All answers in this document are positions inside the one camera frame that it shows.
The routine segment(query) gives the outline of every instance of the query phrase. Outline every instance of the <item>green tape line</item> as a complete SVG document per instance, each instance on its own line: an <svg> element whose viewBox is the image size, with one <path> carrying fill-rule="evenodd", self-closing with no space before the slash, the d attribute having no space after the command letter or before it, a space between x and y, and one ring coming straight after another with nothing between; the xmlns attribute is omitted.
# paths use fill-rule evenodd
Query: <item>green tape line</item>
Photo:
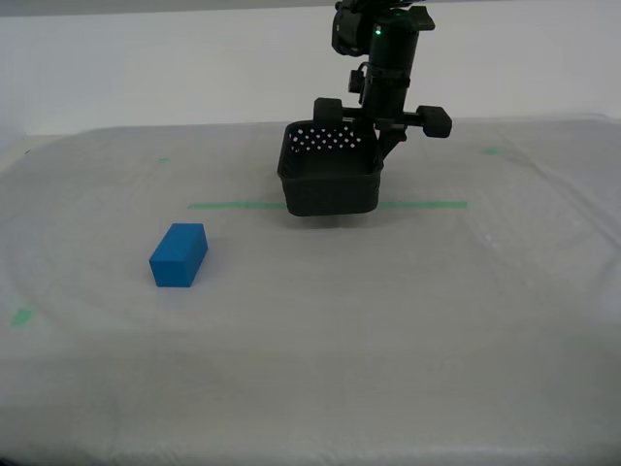
<svg viewBox="0 0 621 466"><path fill-rule="evenodd" d="M30 309L20 309L11 319L11 326L21 327L22 325L25 325L34 314L34 311Z"/></svg>
<svg viewBox="0 0 621 466"><path fill-rule="evenodd" d="M380 202L380 209L467 209L466 201L427 201L427 202ZM203 202L190 204L188 209L197 211L221 211L224 209L283 210L284 202Z"/></svg>
<svg viewBox="0 0 621 466"><path fill-rule="evenodd" d="M286 209L284 202L203 202L190 204L188 209L219 211L222 209Z"/></svg>
<svg viewBox="0 0 621 466"><path fill-rule="evenodd" d="M468 209L466 201L380 202L380 209Z"/></svg>

